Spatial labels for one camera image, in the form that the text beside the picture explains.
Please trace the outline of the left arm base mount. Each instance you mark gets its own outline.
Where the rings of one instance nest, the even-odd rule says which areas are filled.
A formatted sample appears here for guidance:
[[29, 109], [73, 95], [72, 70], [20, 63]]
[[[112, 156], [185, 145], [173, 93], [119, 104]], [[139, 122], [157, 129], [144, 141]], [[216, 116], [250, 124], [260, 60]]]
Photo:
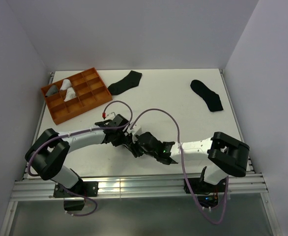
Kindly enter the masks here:
[[65, 211], [78, 213], [88, 204], [95, 206], [95, 203], [86, 199], [98, 195], [98, 182], [78, 182], [72, 188], [65, 188], [60, 184], [55, 185], [53, 197], [63, 199]]

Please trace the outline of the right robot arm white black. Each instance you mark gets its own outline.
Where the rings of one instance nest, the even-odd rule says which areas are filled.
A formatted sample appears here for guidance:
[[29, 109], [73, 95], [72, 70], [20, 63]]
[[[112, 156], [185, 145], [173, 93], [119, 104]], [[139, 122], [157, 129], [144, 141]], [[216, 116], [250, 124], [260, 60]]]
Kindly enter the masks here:
[[200, 188], [211, 191], [228, 176], [245, 177], [250, 147], [223, 132], [200, 141], [161, 142], [151, 133], [136, 135], [132, 141], [136, 157], [148, 155], [164, 165], [184, 164], [186, 161], [209, 160], [203, 167]]

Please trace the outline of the black sock with white stripes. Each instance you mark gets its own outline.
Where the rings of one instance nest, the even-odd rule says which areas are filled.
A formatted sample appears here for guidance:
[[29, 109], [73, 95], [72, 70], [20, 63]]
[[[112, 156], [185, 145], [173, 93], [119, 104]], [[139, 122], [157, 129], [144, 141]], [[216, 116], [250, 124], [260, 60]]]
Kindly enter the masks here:
[[134, 143], [130, 137], [125, 138], [123, 146], [127, 148], [135, 158], [141, 157], [144, 154], [142, 148], [137, 143]]

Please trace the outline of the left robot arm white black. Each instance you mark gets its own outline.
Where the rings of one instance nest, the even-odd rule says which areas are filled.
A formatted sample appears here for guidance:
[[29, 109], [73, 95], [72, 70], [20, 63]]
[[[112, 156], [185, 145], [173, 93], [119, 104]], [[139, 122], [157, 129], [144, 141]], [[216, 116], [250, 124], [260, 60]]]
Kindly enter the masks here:
[[43, 180], [59, 183], [70, 196], [78, 196], [83, 189], [82, 180], [64, 165], [67, 155], [90, 145], [112, 142], [123, 134], [128, 124], [129, 121], [118, 114], [83, 130], [62, 133], [46, 129], [27, 151], [25, 159]]

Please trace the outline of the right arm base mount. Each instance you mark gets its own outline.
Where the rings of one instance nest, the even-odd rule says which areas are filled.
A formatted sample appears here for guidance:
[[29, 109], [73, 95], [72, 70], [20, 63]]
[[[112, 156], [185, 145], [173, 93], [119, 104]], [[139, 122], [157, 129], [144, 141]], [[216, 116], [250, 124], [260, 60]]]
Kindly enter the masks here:
[[224, 193], [226, 188], [226, 179], [219, 181], [218, 184], [213, 185], [201, 181], [200, 177], [188, 178], [190, 187], [196, 195], [208, 195], [212, 193]]

